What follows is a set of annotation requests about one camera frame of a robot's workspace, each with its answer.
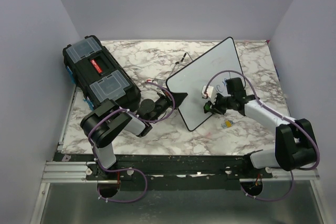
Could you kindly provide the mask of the green black whiteboard eraser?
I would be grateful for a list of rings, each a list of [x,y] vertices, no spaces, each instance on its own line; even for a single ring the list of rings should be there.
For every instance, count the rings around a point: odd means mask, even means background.
[[[204,113],[211,113],[212,112],[211,106],[212,104],[210,102],[206,102],[203,107]]]

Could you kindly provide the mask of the white whiteboard black frame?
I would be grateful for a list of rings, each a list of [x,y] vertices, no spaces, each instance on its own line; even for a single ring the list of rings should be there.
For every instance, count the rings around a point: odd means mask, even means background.
[[[178,111],[189,131],[212,116],[203,109],[207,102],[202,97],[203,87],[210,83],[215,92],[226,97],[224,81],[239,77],[238,72],[243,72],[242,67],[234,40],[228,37],[167,78],[166,86],[171,93],[187,94]]]

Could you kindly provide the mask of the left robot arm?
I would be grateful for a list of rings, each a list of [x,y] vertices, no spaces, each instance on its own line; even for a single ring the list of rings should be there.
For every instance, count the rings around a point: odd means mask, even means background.
[[[117,161],[112,141],[123,131],[137,137],[144,137],[152,130],[152,124],[162,121],[167,109],[175,110],[187,97],[187,93],[158,93],[156,101],[145,99],[140,103],[136,114],[124,109],[113,100],[106,100],[97,109],[85,116],[80,126],[99,164],[98,173],[104,179],[116,175]]]

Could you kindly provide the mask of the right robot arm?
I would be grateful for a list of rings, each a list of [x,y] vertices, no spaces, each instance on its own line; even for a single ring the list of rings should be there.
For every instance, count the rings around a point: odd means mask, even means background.
[[[223,115],[227,110],[237,111],[255,120],[275,136],[274,148],[247,154],[247,161],[241,165],[241,171],[246,177],[255,177],[261,168],[291,171],[317,162],[318,148],[308,120],[286,117],[265,105],[256,95],[248,95],[241,78],[231,78],[225,82],[226,97],[210,85],[203,86],[202,96],[208,100],[204,112]]]

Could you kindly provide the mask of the yellow grey small connector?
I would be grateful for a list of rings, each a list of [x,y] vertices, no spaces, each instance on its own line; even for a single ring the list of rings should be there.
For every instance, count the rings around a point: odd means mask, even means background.
[[[224,123],[221,124],[221,127],[223,129],[227,129],[229,127],[232,127],[234,125],[234,122],[232,120],[225,120]]]

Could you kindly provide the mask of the black plastic toolbox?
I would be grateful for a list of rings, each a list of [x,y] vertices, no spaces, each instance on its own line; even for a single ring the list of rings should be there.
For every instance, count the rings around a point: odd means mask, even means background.
[[[105,100],[136,111],[141,91],[111,52],[94,35],[62,50],[64,64],[92,110]]]

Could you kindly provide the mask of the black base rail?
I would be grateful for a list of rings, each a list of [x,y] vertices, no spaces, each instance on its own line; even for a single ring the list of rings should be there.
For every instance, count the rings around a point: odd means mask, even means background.
[[[95,183],[104,194],[143,189],[240,190],[242,181],[260,185],[272,178],[264,168],[255,169],[243,156],[117,155],[116,163],[105,172],[92,155],[56,153],[53,170],[69,172],[67,182]]]

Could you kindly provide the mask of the aluminium extrusion frame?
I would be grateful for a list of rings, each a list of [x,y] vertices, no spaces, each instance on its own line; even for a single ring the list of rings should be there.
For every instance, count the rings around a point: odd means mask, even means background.
[[[52,184],[82,184],[86,182],[86,164],[75,160],[79,154],[86,153],[88,145],[84,133],[79,128],[79,117],[89,109],[82,99],[81,91],[74,88],[54,158],[50,162],[46,162],[44,167],[31,223],[41,222]]]

